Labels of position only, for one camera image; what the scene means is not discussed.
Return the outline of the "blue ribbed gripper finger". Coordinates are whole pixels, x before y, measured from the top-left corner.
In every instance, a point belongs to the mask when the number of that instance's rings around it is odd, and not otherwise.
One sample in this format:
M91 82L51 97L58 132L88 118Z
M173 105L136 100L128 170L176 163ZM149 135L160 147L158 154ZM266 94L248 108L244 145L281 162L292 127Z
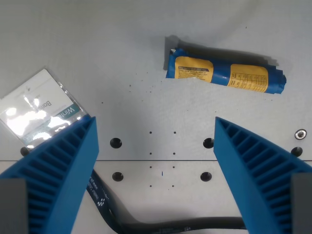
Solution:
M96 118L84 117L1 173L26 183L29 233L72 231L98 153Z
M215 118L214 154L251 234L293 231L291 177L312 168L261 136Z

